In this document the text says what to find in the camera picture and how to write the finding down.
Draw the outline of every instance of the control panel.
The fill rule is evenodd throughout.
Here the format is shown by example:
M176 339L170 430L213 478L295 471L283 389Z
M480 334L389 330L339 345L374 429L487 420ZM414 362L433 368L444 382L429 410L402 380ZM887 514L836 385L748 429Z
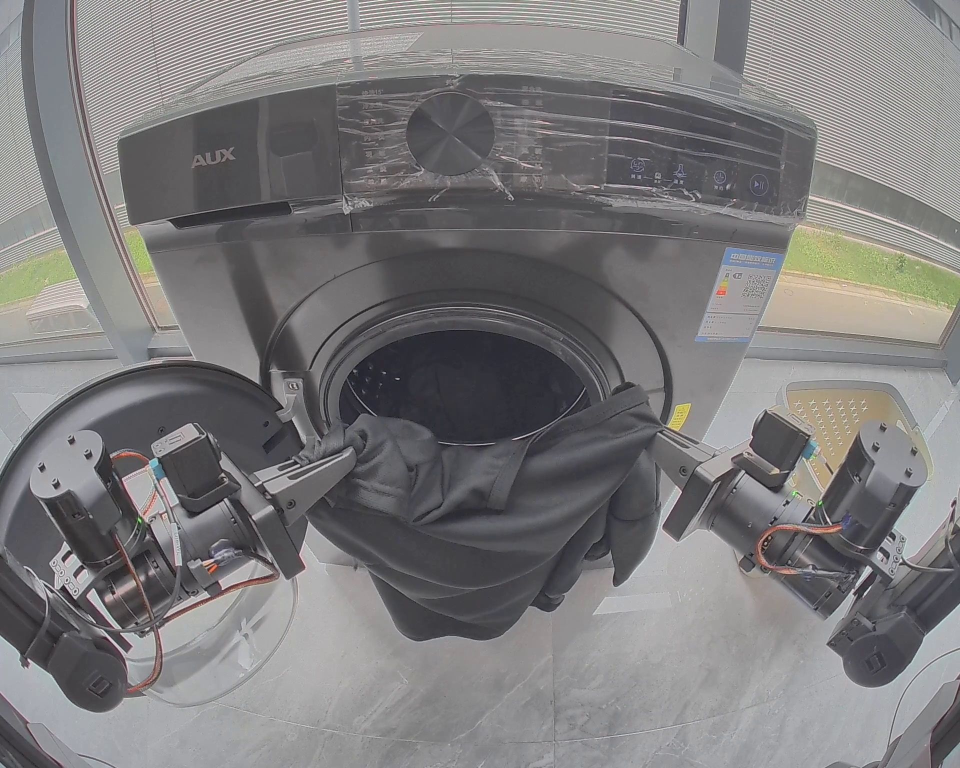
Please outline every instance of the control panel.
M674 94L611 98L607 184L704 203L776 208L783 128Z
M338 89L349 196L487 188L653 196L789 215L805 207L813 131L791 131L755 109L543 77L376 85Z
M804 213L816 130L753 94L396 72L251 96L125 135L131 221L196 226L217 218L208 212L281 204L236 214L277 215L309 201L347 213L428 206L450 191L549 198L557 210L667 199Z

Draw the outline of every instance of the aux logo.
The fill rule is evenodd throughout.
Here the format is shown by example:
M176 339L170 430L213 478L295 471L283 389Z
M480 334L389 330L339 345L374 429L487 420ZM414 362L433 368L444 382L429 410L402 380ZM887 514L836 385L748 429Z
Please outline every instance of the aux logo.
M233 156L233 147L230 147L228 150L217 150L216 152L207 152L203 155L193 155L193 165L190 167L196 168L198 165L216 165L220 162L235 159L236 157Z

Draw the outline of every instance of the rotary knob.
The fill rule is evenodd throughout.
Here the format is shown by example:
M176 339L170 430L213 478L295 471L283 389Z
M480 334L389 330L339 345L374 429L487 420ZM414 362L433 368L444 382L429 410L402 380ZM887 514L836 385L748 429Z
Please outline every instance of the rotary knob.
M442 176L479 168L496 131L487 109L466 93L431 96L410 115L407 147L418 165Z

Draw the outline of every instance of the road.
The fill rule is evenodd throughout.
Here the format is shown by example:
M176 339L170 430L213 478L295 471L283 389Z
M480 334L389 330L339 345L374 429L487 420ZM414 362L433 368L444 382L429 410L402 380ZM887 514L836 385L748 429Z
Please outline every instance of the road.
M762 324L937 344L950 314L839 281L781 275Z

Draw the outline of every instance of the play pause button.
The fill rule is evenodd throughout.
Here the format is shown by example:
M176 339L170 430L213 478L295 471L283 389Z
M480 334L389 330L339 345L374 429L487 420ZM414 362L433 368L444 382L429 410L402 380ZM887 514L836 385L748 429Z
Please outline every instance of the play pause button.
M766 197L770 191L770 180L763 174L753 174L750 178L750 191L755 197Z

